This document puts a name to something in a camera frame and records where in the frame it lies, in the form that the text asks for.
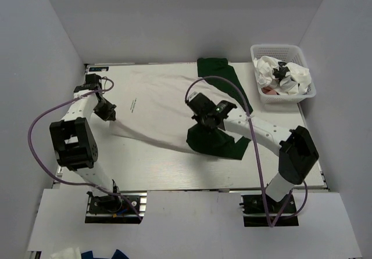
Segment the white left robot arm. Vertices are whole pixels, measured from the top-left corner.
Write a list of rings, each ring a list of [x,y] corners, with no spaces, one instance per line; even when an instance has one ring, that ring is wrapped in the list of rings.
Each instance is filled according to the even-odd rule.
[[[103,121],[116,120],[116,105],[105,99],[102,77],[87,74],[83,85],[74,89],[73,100],[60,121],[49,126],[56,160],[61,167],[78,174],[92,188],[94,196],[103,196],[103,205],[116,212],[123,198],[115,193],[115,183],[98,163],[98,145],[90,128],[93,114]]]

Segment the white green Charlie Brown shirt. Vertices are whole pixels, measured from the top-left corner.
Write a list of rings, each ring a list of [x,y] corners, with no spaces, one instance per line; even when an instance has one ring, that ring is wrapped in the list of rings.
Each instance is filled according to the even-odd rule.
[[[180,152],[242,160],[249,139],[221,130],[207,131],[192,119],[184,97],[200,92],[214,103],[243,107],[247,97],[226,58],[200,58],[195,65],[119,67],[109,74],[116,107],[113,135]]]

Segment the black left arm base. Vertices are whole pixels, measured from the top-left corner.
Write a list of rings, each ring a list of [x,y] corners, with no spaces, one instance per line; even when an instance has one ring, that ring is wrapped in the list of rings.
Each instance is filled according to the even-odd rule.
[[[87,192],[88,201],[85,213],[86,224],[140,224],[141,220],[131,208],[133,206],[141,218],[146,209],[146,193],[129,193],[118,200],[114,196],[94,197]]]

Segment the pink t shirt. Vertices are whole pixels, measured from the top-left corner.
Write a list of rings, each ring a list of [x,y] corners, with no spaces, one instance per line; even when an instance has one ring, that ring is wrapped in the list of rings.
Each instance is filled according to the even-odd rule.
[[[265,94],[265,95],[278,95],[277,91],[275,91],[273,88],[271,87],[264,87],[262,88],[262,92]]]

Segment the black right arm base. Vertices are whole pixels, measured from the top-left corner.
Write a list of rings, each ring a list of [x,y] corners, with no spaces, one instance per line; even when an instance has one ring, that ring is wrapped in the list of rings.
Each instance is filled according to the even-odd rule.
[[[277,213],[285,204],[286,196],[282,201],[275,202],[271,198],[267,197],[268,210],[270,215],[270,221],[273,222]],[[258,227],[268,227],[266,220],[266,213],[264,210],[263,198],[261,194],[258,195],[242,195],[241,202],[239,204],[242,208],[244,227],[246,228],[258,228]],[[275,226],[289,227],[289,226],[299,226],[299,221],[297,216],[290,217],[292,214],[297,212],[296,204],[293,195],[288,199],[285,209]]]

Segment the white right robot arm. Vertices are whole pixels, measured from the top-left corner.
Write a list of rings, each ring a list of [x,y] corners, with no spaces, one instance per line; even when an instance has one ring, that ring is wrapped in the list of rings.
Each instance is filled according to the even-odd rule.
[[[284,204],[284,197],[303,183],[319,159],[319,153],[303,126],[289,129],[261,118],[249,118],[245,111],[226,100],[214,104],[202,93],[194,92],[185,101],[194,112],[193,118],[208,131],[227,131],[264,146],[278,157],[278,173],[270,181],[262,197],[263,207],[271,212]]]

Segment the white t shirt black print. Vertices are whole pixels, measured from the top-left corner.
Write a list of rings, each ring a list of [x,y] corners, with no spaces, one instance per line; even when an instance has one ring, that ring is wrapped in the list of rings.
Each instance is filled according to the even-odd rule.
[[[312,83],[309,69],[296,63],[262,56],[253,59],[253,66],[261,91],[264,87],[271,87],[278,95],[304,95]]]

